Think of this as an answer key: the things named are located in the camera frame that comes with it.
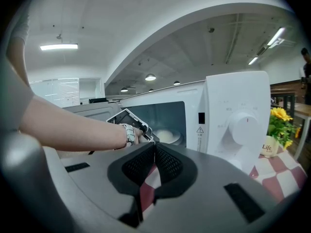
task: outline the white microwave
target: white microwave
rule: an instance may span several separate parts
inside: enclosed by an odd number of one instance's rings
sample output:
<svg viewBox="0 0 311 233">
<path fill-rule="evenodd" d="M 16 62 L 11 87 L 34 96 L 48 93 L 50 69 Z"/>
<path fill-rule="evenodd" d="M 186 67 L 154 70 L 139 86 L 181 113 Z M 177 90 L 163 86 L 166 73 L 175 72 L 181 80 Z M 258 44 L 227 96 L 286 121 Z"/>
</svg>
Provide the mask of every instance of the white microwave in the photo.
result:
<svg viewBox="0 0 311 233">
<path fill-rule="evenodd" d="M 264 71 L 208 76 L 135 95 L 118 102 L 65 108 L 106 121 L 127 108 L 153 132 L 178 134 L 176 145 L 212 154 L 245 173 L 253 168 L 265 140 L 270 116 L 270 86 Z"/>
</svg>

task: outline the potted plant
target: potted plant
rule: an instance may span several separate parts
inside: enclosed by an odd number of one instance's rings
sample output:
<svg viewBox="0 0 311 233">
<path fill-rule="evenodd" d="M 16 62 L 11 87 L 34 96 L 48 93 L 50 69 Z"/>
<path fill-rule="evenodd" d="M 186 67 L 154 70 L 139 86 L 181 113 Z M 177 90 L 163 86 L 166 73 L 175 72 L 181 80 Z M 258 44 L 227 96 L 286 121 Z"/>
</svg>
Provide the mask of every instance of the potted plant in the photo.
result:
<svg viewBox="0 0 311 233">
<path fill-rule="evenodd" d="M 263 144 L 260 154 L 273 157 L 277 154 L 279 144 L 285 150 L 293 143 L 290 139 L 291 134 L 295 133 L 297 138 L 300 128 L 289 123 L 290 120 L 292 118 L 287 115 L 283 108 L 273 108 L 271 110 L 266 142 Z"/>
</svg>

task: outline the flower pot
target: flower pot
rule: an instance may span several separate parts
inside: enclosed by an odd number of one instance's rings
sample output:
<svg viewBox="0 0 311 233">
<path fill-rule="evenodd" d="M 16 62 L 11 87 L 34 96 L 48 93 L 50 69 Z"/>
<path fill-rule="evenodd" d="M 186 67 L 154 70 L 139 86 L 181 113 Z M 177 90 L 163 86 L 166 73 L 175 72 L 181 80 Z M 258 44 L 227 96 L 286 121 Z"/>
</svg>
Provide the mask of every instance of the flower pot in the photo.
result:
<svg viewBox="0 0 311 233">
<path fill-rule="evenodd" d="M 260 154 L 266 157 L 276 156 L 278 150 L 278 142 L 272 136 L 266 136 L 266 141 L 262 146 Z"/>
</svg>

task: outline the yellow flower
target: yellow flower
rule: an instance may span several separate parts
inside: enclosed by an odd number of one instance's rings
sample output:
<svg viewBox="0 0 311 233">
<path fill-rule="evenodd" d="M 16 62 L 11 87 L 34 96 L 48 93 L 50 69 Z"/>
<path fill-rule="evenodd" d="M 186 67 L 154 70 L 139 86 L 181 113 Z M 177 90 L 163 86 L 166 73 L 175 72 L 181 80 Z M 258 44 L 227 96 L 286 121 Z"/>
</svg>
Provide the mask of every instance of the yellow flower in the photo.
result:
<svg viewBox="0 0 311 233">
<path fill-rule="evenodd" d="M 292 120 L 292 118 L 286 114 L 286 111 L 283 108 L 273 108 L 271 110 L 271 115 L 276 116 L 279 119 L 283 119 L 284 121 Z"/>
<path fill-rule="evenodd" d="M 284 150 L 287 149 L 292 143 L 293 143 L 292 140 L 287 141 L 284 145 Z"/>
<path fill-rule="evenodd" d="M 296 133 L 295 133 L 295 138 L 299 137 L 300 131 L 301 131 L 301 128 L 297 128 Z"/>
</svg>

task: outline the red and white cloth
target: red and white cloth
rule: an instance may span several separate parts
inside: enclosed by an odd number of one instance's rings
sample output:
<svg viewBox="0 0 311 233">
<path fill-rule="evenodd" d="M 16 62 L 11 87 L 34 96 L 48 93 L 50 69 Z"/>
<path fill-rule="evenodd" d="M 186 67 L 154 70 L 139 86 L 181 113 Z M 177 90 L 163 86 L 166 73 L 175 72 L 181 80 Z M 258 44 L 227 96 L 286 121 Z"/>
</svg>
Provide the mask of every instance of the red and white cloth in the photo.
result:
<svg viewBox="0 0 311 233">
<path fill-rule="evenodd" d="M 262 184 L 278 202 L 300 190 L 307 179 L 305 171 L 287 150 L 279 148 L 278 155 L 272 158 L 259 156 L 250 177 Z M 143 217 L 153 208 L 154 191 L 161 186 L 160 174 L 154 164 L 140 188 L 140 201 Z"/>
</svg>

